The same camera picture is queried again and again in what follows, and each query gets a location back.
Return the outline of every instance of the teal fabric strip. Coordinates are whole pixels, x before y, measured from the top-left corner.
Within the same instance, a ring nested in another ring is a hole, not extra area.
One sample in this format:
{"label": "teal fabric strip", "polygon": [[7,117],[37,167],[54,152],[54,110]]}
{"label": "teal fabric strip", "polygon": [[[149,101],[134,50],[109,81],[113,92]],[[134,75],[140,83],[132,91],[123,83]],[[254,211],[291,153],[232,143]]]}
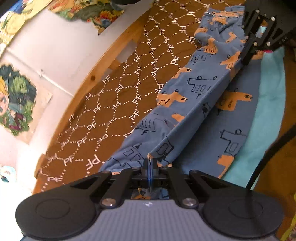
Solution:
{"label": "teal fabric strip", "polygon": [[265,53],[259,99],[251,130],[223,180],[245,187],[268,147],[277,139],[286,101],[284,48]]}

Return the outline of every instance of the black cable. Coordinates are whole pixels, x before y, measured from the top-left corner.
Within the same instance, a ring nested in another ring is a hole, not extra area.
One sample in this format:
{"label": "black cable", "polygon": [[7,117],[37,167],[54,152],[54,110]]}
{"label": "black cable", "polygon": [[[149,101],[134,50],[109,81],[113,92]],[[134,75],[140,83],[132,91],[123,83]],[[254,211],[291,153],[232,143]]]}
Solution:
{"label": "black cable", "polygon": [[267,150],[262,160],[258,163],[256,169],[254,170],[246,189],[250,190],[254,185],[257,177],[260,172],[264,169],[270,159],[290,140],[292,140],[296,136],[296,124],[294,124],[281,138],[275,141],[271,147]]}

